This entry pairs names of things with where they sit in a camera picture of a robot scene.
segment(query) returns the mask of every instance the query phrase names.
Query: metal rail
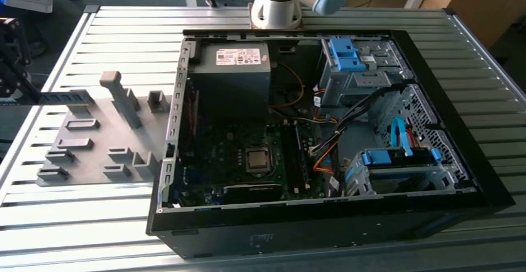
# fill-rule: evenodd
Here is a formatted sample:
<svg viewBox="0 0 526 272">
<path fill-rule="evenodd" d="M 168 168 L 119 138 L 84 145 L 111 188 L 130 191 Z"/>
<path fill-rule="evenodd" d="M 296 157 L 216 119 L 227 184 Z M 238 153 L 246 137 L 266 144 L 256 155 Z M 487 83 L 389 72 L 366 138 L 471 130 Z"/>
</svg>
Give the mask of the metal rail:
<svg viewBox="0 0 526 272">
<path fill-rule="evenodd" d="M 244 8 L 101 7 L 84 14 L 44 91 L 108 97 L 119 70 L 136 96 L 174 91 L 182 31 L 248 28 Z M 517 205 L 431 238 L 260 256 L 183 261 L 144 234 L 150 183 L 40 188 L 37 169 L 67 108 L 35 107 L 0 167 L 0 268 L 13 271 L 522 271 L 526 269 L 526 103 L 455 16 L 438 10 L 304 12 L 304 27 L 409 31 Z"/>
</svg>

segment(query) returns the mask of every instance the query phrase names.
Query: blue drive bracket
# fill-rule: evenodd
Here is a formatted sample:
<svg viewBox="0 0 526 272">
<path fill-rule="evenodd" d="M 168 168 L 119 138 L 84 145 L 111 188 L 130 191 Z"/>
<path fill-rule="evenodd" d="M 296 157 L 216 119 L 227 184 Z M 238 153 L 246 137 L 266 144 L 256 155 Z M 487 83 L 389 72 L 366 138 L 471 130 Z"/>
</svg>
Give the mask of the blue drive bracket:
<svg viewBox="0 0 526 272">
<path fill-rule="evenodd" d="M 330 51 L 339 71 L 366 71 L 367 67 L 360 61 L 358 49 L 350 38 L 331 38 Z"/>
<path fill-rule="evenodd" d="M 398 144 L 397 141 L 397 128 L 401 134 L 401 144 Z M 398 146 L 401 146 L 405 149 L 407 156 L 413 156 L 410 136 L 407 135 L 406 132 L 406 122 L 401 117 L 394 117 L 391 123 L 391 147 L 398 147 Z"/>
</svg>

